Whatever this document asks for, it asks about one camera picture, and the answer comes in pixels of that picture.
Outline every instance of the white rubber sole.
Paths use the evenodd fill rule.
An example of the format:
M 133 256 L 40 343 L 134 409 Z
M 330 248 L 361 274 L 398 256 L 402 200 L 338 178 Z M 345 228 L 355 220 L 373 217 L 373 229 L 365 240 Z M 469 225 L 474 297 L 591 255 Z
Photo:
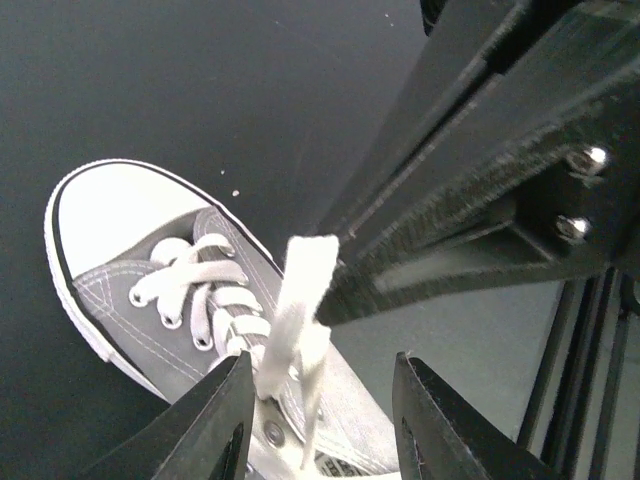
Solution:
M 49 261 L 49 267 L 51 269 L 51 276 L 53 278 L 53 285 L 56 289 L 56 293 L 62 302 L 62 306 L 69 315 L 69 318 L 73 322 L 73 325 L 80 332 L 82 337 L 87 341 L 87 343 L 91 346 L 93 351 L 95 351 L 98 356 L 105 362 L 111 362 L 120 370 L 122 370 L 126 375 L 128 375 L 132 380 L 136 381 L 147 390 L 149 390 L 154 395 L 166 400 L 164 395 L 144 376 L 142 375 L 133 365 L 127 362 L 122 355 L 107 341 L 106 338 L 100 333 L 100 331 L 91 323 L 91 321 L 85 317 L 82 310 L 78 307 L 73 295 L 69 291 L 69 287 L 64 278 L 62 264 L 60 262 L 60 255 L 57 251 L 54 232 L 53 232 L 53 210 L 54 204 L 58 196 L 61 194 L 64 186 L 68 182 L 68 180 L 80 173 L 84 170 L 92 169 L 102 164 L 109 164 L 113 162 L 119 163 L 128 163 L 131 165 L 137 165 L 144 168 L 147 168 L 152 171 L 156 171 L 168 178 L 175 179 L 183 184 L 188 185 L 190 189 L 197 192 L 202 198 L 206 201 L 210 202 L 212 206 L 219 208 L 224 212 L 225 216 L 227 216 L 233 223 L 246 235 L 254 245 L 262 250 L 262 252 L 271 260 L 273 257 L 269 253 L 269 251 L 256 239 L 251 232 L 244 226 L 242 222 L 240 222 L 229 210 L 222 205 L 219 201 L 196 187 L 191 183 L 187 182 L 183 178 L 174 175 L 167 170 L 164 170 L 160 167 L 156 167 L 154 165 L 150 165 L 148 163 L 139 162 L 137 160 L 128 160 L 128 159 L 119 159 L 112 158 L 107 160 L 99 160 L 96 162 L 89 163 L 80 168 L 69 173 L 66 177 L 64 177 L 53 190 L 51 197 L 49 198 L 49 202 L 47 203 L 47 208 L 45 210 L 44 216 L 44 242 L 47 251 L 47 259 Z

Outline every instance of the dark gray floor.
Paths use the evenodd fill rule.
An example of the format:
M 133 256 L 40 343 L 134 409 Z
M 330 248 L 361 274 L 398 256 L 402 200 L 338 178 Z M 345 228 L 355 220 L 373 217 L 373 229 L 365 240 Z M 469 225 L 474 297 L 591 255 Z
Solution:
M 387 415 L 395 355 L 410 351 L 515 438 L 558 294 L 544 283 L 440 297 L 340 326 L 333 342 Z

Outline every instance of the black surface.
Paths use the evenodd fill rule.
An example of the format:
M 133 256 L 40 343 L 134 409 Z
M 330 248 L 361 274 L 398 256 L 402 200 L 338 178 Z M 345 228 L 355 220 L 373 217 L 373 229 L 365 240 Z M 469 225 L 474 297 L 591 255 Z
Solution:
M 0 477 L 62 478 L 165 405 L 60 306 L 42 239 L 56 183 L 99 158 L 155 163 L 278 258 L 357 167 L 425 38 L 408 0 L 11 0 L 0 42 Z

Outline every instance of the gray canvas upper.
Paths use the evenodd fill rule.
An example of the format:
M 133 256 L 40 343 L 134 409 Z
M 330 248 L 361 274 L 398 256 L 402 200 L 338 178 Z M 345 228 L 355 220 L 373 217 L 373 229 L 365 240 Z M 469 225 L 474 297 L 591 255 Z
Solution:
M 169 330 L 160 322 L 154 304 L 137 308 L 129 301 L 129 290 L 157 266 L 146 260 L 153 245 L 167 236 L 185 236 L 192 225 L 192 238 L 225 235 L 236 250 L 234 260 L 249 277 L 249 288 L 264 307 L 270 321 L 276 305 L 281 273 L 216 207 L 186 215 L 152 233 L 117 259 L 94 268 L 74 280 L 79 300 L 108 332 L 135 366 L 174 402 L 208 372 L 215 349 L 202 352 L 193 345 L 187 325 Z M 218 252 L 203 250 L 203 260 L 219 259 Z M 211 311 L 215 308 L 209 299 Z M 185 303 L 188 318 L 190 295 Z M 255 341 L 266 341 L 256 337 Z M 322 397 L 323 421 L 317 447 L 327 455 L 365 468 L 368 473 L 398 471 L 393 426 L 332 346 Z M 290 380 L 277 399 L 290 427 L 301 436 L 304 414 L 300 386 Z

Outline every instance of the metal bolt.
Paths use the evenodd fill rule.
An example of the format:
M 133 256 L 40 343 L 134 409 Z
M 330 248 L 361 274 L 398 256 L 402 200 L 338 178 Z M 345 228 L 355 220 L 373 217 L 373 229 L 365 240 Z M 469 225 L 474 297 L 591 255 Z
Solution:
M 591 224 L 586 218 L 569 218 L 558 215 L 556 230 L 563 240 L 574 244 L 581 243 L 591 230 Z
M 587 147 L 567 155 L 567 163 L 580 175 L 595 177 L 609 164 L 610 156 L 600 147 Z
M 267 441 L 276 448 L 284 445 L 284 432 L 280 426 L 271 420 L 264 422 L 264 436 Z

